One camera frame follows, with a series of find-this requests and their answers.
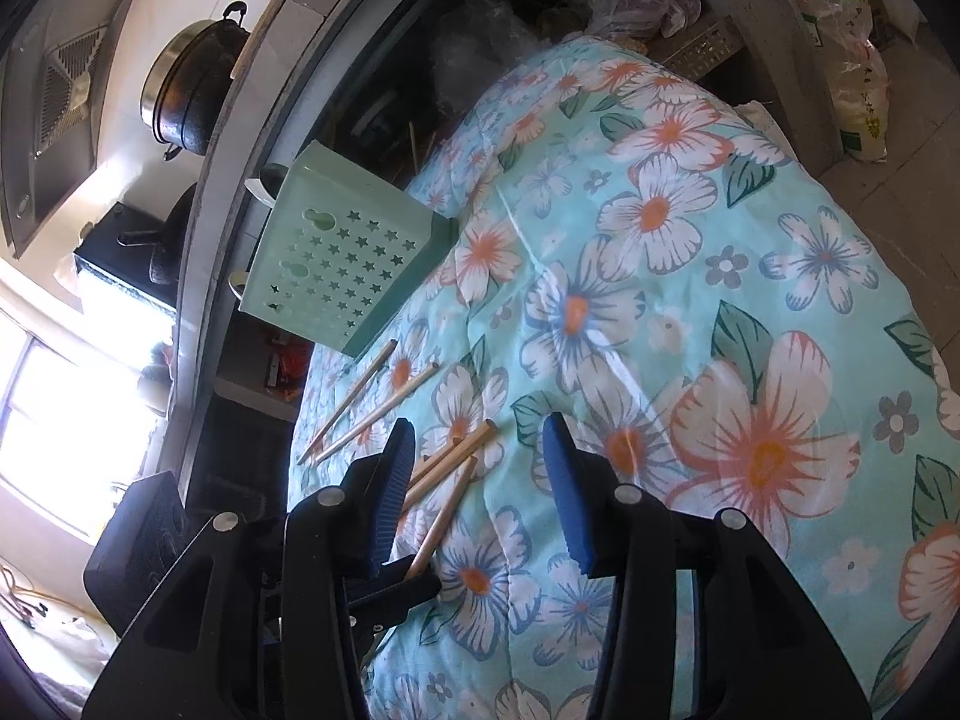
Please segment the wooden chopstick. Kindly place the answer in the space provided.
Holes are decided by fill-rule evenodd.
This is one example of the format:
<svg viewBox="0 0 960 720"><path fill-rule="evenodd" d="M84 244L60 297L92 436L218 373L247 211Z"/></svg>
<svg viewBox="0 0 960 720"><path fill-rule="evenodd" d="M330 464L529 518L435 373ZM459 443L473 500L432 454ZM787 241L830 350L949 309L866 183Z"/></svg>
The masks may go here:
<svg viewBox="0 0 960 720"><path fill-rule="evenodd" d="M337 452L340 452L343 447L347 447L347 445L350 444L350 442L353 442L353 440L355 440L359 434L363 434L368 427L371 427L373 424L376 424L376 422L381 421L381 419L384 418L387 413L390 413L394 408L397 408L397 406L400 405L405 398L413 394L413 392L415 392L417 388L420 388L423 383L427 382L427 380L430 380L434 374L439 371L439 369L441 369L441 366L439 366L438 362L432 362L430 366L425 369L425 371L421 371L420 374L416 374L413 379L410 379L409 382L405 383L404 387L399 388L397 392L387 398L384 403L381 403L381 405L376 406L373 411L370 411L367 415L364 415L360 422L357 422L355 426L348 431L348 433L345 433L342 437L334 440L334 442L332 442L327 449L322 450L320 454L309 455L311 463L313 465L319 465L319 463L327 460L327 458L335 455Z"/></svg>
<svg viewBox="0 0 960 720"><path fill-rule="evenodd" d="M439 483L443 483L444 479L454 472L464 458L470 454L477 454L478 450L482 449L483 445L487 444L494 434L496 434L496 424L491 419L480 422L446 458L443 458L431 472L420 479L420 483L409 486L400 512L405 514L414 505L418 504L431 489L436 488Z"/></svg>
<svg viewBox="0 0 960 720"><path fill-rule="evenodd" d="M460 442L462 442L462 437L449 440L449 442L446 442L441 449L436 450L434 454L431 454L429 457L425 458L425 460L420 461L420 463L413 468L412 476L410 476L409 486L415 486L415 484L420 483L420 479L431 472L431 470L438 465L443 458L446 458L452 452L452 450L454 450L455 447L460 444Z"/></svg>
<svg viewBox="0 0 960 720"><path fill-rule="evenodd" d="M405 580L412 580L412 578L423 574L428 564L430 564L434 550L438 548L438 544L441 543L444 533L446 533L449 525L451 525L452 517L454 517L455 509L459 507L460 499L466 494L467 486L470 484L473 468L477 466L477 461L478 458L470 454L457 465L459 476L455 478L454 488L452 488L451 494L449 494L448 499L444 502L443 507L439 509L438 515L434 517L433 523L427 531L427 536L421 541L420 548L416 551L412 564L410 564L409 570L405 574Z"/></svg>
<svg viewBox="0 0 960 720"><path fill-rule="evenodd" d="M353 401L355 401L359 397L359 394L363 392L364 387L366 387L366 383L370 382L376 372L381 371L381 367L384 366L387 359L392 356L395 348L397 348L397 340L395 338L391 338L386 344L384 344L384 346L382 346L381 351L377 353L376 357L370 362L370 364L368 364L368 367L364 369L363 374L361 374L361 376L359 376L359 378L353 382L352 388L350 388L350 390L347 392L347 395L343 397L342 403L335 408L332 416L327 419L322 426L320 426L319 431L317 431L317 433L313 435L313 438L309 440L309 444L306 445L306 449L304 449L304 452L302 452L298 458L299 465L304 465L304 463L306 463L306 461L308 461L309 458L311 458L317 452L317 450L322 447L327 434L334 429L337 422L340 421L340 418L345 415L345 411L350 408L350 405L352 405Z"/></svg>

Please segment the floral teal quilt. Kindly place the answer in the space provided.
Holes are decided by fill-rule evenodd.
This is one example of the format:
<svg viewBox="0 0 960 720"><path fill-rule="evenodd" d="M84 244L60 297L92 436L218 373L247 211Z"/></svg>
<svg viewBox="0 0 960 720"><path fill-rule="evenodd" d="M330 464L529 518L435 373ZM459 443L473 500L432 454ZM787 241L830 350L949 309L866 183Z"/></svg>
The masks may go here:
<svg viewBox="0 0 960 720"><path fill-rule="evenodd" d="M874 717L958 610L958 397L905 285L786 151L706 89L574 37L493 83L410 184L459 221L366 355L317 348L288 496L337 483L395 418L429 457L491 419L433 564L377 645L376 718L579 718L613 585L568 556L542 458L581 449L693 515L736 507L793 571ZM314 455L432 362L381 421Z"/></svg>

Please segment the green perforated utensil holder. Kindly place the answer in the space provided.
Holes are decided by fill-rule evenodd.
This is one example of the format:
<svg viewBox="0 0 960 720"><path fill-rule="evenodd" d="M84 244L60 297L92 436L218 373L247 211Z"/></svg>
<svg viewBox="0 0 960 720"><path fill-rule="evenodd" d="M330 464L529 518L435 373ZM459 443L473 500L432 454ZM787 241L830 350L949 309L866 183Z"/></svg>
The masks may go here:
<svg viewBox="0 0 960 720"><path fill-rule="evenodd" d="M457 221L309 143L268 213L239 310L356 358L457 238Z"/></svg>

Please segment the black wok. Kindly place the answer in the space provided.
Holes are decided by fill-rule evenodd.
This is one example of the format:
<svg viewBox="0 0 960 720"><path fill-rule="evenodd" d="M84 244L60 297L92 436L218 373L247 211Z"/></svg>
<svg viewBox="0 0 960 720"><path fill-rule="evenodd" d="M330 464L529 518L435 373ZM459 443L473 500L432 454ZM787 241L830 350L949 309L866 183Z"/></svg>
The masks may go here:
<svg viewBox="0 0 960 720"><path fill-rule="evenodd" d="M195 188L196 185L191 185L181 195L160 227L121 232L117 236L117 242L122 247L146 247L151 250L148 278L153 284L172 286L178 282Z"/></svg>

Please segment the black splash guard panel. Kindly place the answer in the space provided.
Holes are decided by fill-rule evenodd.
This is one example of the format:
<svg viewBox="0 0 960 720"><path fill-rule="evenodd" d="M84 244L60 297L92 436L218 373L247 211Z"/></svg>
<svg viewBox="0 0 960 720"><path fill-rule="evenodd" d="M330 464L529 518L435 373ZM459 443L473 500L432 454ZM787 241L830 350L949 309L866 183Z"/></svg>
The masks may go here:
<svg viewBox="0 0 960 720"><path fill-rule="evenodd" d="M117 202L73 250L76 268L88 270L108 283L130 289L166 309L176 309L174 284L155 284L149 277L151 245L122 245L119 238L127 232L155 232L160 220L138 208Z"/></svg>

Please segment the white bowl behind holder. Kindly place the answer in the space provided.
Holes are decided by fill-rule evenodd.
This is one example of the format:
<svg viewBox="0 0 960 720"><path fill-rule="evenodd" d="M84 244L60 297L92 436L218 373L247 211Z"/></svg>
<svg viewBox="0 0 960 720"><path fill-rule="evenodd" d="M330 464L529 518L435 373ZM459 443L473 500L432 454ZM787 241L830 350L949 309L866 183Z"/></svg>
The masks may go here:
<svg viewBox="0 0 960 720"><path fill-rule="evenodd" d="M281 179L260 176L249 177L249 179L245 181L244 187L257 202L263 206L267 206L268 210L274 210L281 184L283 184Z"/></svg>

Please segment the black stock pot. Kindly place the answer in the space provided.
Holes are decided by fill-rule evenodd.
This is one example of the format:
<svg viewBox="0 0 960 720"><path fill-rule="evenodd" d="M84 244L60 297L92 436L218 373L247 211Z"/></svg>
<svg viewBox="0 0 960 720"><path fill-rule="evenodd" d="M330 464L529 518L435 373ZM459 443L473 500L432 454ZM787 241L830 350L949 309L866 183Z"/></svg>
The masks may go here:
<svg viewBox="0 0 960 720"><path fill-rule="evenodd" d="M203 156L228 94L236 62L249 31L242 26L247 4L231 2L223 15L197 37L167 77L160 101L163 158L175 160L183 151Z"/></svg>

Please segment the steel pot lid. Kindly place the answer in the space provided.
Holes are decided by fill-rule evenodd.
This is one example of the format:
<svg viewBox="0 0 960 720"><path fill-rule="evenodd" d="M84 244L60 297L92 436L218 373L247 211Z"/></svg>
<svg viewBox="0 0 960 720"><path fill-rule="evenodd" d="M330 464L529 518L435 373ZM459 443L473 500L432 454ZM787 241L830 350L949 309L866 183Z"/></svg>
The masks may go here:
<svg viewBox="0 0 960 720"><path fill-rule="evenodd" d="M140 93L140 117L145 125L149 126L151 135L156 142L163 143L161 138L160 124L158 124L158 115L160 115L160 101L164 90L167 87L167 77L171 71L178 66L184 52L189 49L197 37L215 24L213 20L195 21L192 25L172 37L171 41L164 46L160 55L156 57L155 62L149 69Z"/></svg>

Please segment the grey concrete counter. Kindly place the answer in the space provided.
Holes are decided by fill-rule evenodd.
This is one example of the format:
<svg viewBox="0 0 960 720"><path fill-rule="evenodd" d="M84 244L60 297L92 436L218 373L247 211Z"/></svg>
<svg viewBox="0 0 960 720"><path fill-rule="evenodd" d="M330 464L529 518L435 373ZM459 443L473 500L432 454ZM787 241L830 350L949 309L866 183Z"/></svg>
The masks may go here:
<svg viewBox="0 0 960 720"><path fill-rule="evenodd" d="M233 312L226 275L256 247L265 216L247 179L289 163L340 114L400 33L441 0L272 0L252 31L206 152L182 257L171 410L158 465L187 486ZM537 0L521 0L524 7ZM827 80L796 0L706 0L734 21L750 82L814 176L843 156Z"/></svg>

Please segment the clear plastic bag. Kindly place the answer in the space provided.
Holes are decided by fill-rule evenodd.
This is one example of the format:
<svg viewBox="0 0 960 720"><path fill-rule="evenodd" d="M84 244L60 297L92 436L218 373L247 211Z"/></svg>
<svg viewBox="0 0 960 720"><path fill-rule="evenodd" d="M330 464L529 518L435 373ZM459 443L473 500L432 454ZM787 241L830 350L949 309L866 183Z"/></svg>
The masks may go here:
<svg viewBox="0 0 960 720"><path fill-rule="evenodd" d="M701 16L701 0L587 0L586 32L604 39L672 37Z"/></svg>

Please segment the steel range hood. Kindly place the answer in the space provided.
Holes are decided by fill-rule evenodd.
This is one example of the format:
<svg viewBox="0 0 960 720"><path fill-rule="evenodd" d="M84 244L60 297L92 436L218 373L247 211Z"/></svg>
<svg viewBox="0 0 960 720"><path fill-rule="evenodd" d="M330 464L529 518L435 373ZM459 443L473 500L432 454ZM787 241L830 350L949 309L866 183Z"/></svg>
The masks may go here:
<svg viewBox="0 0 960 720"><path fill-rule="evenodd" d="M2 234L19 259L98 165L132 0L2 0Z"/></svg>

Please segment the white rice sack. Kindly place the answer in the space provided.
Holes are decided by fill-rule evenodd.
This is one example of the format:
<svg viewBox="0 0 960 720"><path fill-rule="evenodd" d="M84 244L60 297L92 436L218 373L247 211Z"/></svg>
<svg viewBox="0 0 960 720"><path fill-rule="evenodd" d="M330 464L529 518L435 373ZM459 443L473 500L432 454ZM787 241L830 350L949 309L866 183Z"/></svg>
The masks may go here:
<svg viewBox="0 0 960 720"><path fill-rule="evenodd" d="M890 83L871 41L869 0L796 0L814 39L844 151L861 163L887 159Z"/></svg>

